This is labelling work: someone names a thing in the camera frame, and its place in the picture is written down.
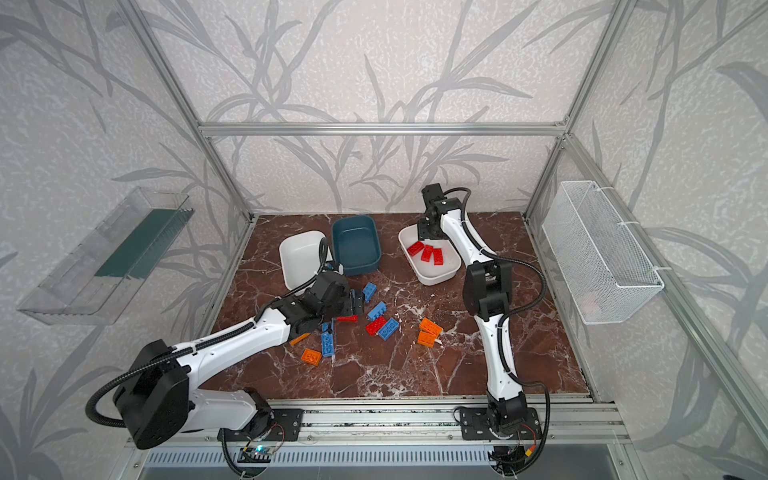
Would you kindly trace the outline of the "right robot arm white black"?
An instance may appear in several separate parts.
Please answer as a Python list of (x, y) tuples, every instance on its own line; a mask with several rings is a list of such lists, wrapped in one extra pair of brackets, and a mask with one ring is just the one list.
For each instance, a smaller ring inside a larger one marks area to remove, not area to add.
[[(449, 241), (465, 265), (462, 298), (478, 325), (483, 343), (488, 371), (488, 424), (494, 434), (509, 437), (528, 414), (524, 389), (538, 385), (517, 375), (510, 320), (543, 301), (547, 293), (546, 280), (535, 265), (504, 257), (482, 240), (467, 213), (469, 188), (444, 190), (435, 183), (423, 187), (421, 194), (425, 212), (417, 224), (419, 238)], [(540, 281), (537, 296), (521, 306), (513, 304), (515, 266), (530, 269)]]

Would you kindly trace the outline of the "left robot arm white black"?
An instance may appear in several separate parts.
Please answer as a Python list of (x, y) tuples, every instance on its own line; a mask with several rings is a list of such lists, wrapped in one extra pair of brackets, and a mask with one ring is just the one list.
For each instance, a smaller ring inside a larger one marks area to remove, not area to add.
[(268, 403), (255, 392), (203, 386), (233, 365), (318, 331), (345, 312), (349, 284), (326, 239), (319, 243), (318, 259), (320, 265), (309, 280), (247, 320), (174, 346), (162, 340), (145, 345), (128, 371), (89, 398), (86, 417), (97, 425), (126, 429), (142, 450), (180, 433), (242, 431), (269, 417)]

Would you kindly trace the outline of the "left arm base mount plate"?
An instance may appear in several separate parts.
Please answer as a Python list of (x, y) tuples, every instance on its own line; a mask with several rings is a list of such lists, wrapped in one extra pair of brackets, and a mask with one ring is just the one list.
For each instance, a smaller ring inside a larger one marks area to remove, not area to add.
[(298, 440), (304, 415), (303, 409), (289, 408), (258, 412), (240, 431), (241, 438), (253, 441)]

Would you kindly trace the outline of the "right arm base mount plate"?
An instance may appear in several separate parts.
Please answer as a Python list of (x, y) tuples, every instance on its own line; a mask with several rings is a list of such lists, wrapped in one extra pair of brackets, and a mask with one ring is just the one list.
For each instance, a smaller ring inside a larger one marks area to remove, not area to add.
[(453, 409), (453, 417), (461, 429), (462, 439), (470, 440), (513, 440), (537, 443), (543, 438), (543, 421), (536, 409), (529, 407), (526, 416), (512, 426), (507, 433), (495, 432), (491, 428), (486, 408), (459, 406)]

